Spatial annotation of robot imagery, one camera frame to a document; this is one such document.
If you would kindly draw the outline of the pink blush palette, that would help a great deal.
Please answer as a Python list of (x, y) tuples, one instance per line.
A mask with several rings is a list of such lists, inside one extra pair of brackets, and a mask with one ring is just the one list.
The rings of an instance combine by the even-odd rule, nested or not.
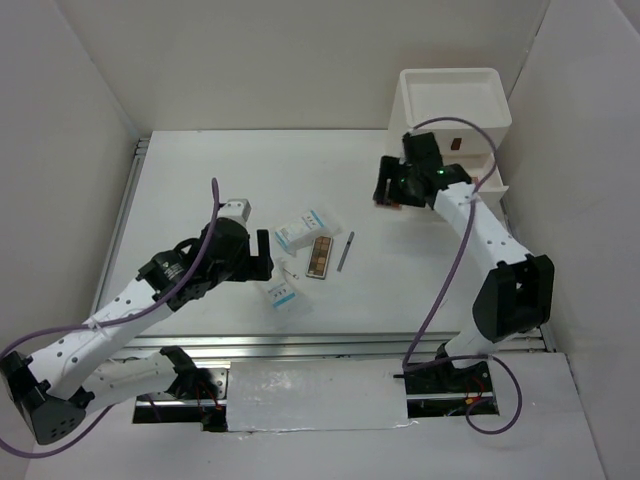
[(375, 200), (375, 206), (386, 210), (400, 211), (402, 205), (389, 199)]

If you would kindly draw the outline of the white drawer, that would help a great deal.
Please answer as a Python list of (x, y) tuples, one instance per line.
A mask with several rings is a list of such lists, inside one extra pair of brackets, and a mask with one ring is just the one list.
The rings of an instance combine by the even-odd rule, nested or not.
[[(443, 163), (445, 165), (461, 165), (475, 183), (479, 183), (491, 171), (493, 166), (497, 166), (495, 156), (491, 153), (482, 155), (445, 155)], [(501, 198), (508, 189), (509, 187), (504, 184), (500, 171), (496, 167), (491, 176), (482, 184), (479, 192), (483, 196), (491, 194)]]

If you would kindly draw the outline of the brown eyeshadow palette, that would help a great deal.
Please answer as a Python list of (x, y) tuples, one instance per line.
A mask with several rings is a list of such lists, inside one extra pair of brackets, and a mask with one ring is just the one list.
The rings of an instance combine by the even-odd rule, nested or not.
[(318, 280), (326, 278), (332, 244), (332, 237), (320, 236), (314, 240), (305, 271), (306, 277)]

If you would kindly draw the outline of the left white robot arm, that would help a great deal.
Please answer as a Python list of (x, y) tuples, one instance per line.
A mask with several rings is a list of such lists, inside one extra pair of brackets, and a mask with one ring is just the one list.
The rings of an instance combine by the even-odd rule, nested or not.
[(274, 268), (269, 233), (257, 231), (257, 255), (246, 228), (217, 220), (212, 234), (180, 242), (154, 255), (94, 319), (29, 355), (11, 350), (1, 360), (10, 398), (40, 445), (71, 434), (97, 410), (140, 395), (176, 399), (215, 397), (216, 382), (178, 346), (147, 357), (113, 360), (134, 337), (167, 319), (219, 284), (267, 281)]

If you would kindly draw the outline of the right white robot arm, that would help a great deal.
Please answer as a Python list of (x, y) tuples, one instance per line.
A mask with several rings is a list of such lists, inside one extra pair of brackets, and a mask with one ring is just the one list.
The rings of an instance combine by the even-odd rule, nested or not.
[(378, 205), (430, 208), (460, 236), (484, 276), (471, 307), (471, 320), (437, 353), (437, 384), (457, 391), (470, 368), (517, 334), (550, 319), (555, 267), (515, 240), (476, 192), (459, 164), (445, 164), (433, 133), (402, 138), (401, 158), (380, 161), (373, 200)]

